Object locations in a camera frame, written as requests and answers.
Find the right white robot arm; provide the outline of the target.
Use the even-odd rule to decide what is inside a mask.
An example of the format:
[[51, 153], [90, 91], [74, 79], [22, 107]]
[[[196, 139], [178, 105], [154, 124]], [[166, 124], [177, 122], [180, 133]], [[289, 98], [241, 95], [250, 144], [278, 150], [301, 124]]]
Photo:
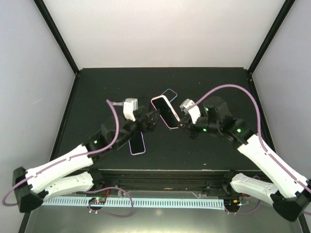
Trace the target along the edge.
[[248, 123], [232, 116], [227, 103], [220, 97], [204, 101], [201, 113], [194, 101], [187, 99], [180, 109], [186, 114], [179, 127], [195, 139], [199, 133], [219, 136], [238, 152], [250, 159], [269, 179], [264, 182], [231, 170], [221, 183], [222, 192], [231, 196], [244, 193], [264, 201], [284, 219], [294, 222], [311, 202], [311, 182], [287, 165]]

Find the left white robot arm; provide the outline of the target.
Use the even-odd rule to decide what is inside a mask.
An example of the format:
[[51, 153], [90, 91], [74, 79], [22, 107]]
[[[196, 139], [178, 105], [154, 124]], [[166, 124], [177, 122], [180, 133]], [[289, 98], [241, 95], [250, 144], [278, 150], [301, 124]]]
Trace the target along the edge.
[[97, 169], [90, 166], [111, 151], [117, 151], [139, 134], [155, 129], [158, 110], [134, 111], [134, 120], [120, 119], [116, 110], [101, 128], [83, 143], [47, 163], [13, 172], [14, 195], [21, 213], [28, 213], [43, 202], [66, 194], [83, 192], [101, 193], [104, 179]]

